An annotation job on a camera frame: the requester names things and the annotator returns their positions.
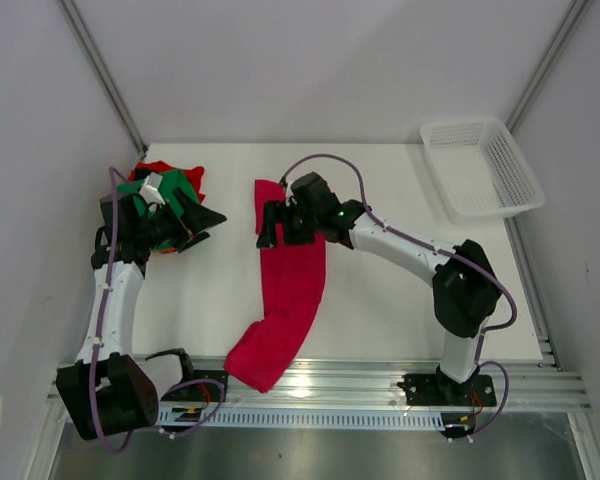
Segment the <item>crimson t shirt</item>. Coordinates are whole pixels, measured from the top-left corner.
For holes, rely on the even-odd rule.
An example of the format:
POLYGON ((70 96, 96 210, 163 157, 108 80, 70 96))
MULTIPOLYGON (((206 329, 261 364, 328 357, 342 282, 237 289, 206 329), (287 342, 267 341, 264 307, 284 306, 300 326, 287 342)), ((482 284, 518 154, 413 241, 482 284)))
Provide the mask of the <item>crimson t shirt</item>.
POLYGON ((263 318, 229 351, 224 369, 266 393, 280 380, 308 336, 326 284, 326 241, 279 243, 260 252, 263 318))

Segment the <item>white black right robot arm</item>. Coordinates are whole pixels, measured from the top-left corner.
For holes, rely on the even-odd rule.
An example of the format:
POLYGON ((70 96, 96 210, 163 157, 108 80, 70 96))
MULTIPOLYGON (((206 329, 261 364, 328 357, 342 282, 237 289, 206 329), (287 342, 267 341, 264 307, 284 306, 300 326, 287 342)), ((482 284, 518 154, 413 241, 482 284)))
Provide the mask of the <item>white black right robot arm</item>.
POLYGON ((324 239, 353 251, 375 255, 415 275, 432 290, 434 317, 445 331, 443 356, 437 367, 438 395, 459 403, 473 389, 480 338, 502 295, 483 248, 472 240, 438 246, 418 235, 399 235, 372 216, 364 202, 340 201, 327 182, 311 172, 286 192, 255 196, 256 246, 299 249, 324 239))

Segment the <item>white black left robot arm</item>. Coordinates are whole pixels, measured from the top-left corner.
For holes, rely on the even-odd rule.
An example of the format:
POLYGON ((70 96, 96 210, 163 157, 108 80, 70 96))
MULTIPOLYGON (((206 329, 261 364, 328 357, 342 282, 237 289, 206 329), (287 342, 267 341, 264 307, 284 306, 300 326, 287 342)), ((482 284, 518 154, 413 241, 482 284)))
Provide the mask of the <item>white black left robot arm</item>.
POLYGON ((73 365, 61 367, 56 388, 84 440, 104 441, 156 424, 164 396, 189 398, 200 384, 182 348, 159 351, 137 363, 131 352, 136 303, 151 253, 164 243, 178 252, 209 236, 225 215, 175 188, 159 193, 114 191, 100 201, 103 218, 91 256, 95 296, 89 326, 73 365))

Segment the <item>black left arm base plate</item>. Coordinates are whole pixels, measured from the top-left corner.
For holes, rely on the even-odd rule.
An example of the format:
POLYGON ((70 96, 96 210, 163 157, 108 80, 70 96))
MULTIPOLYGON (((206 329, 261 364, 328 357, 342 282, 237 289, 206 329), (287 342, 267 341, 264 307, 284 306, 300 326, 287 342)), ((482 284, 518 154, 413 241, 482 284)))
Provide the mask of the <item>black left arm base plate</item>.
POLYGON ((195 370, 169 390, 162 401, 215 403, 225 400, 227 390, 228 373, 225 370, 195 370))

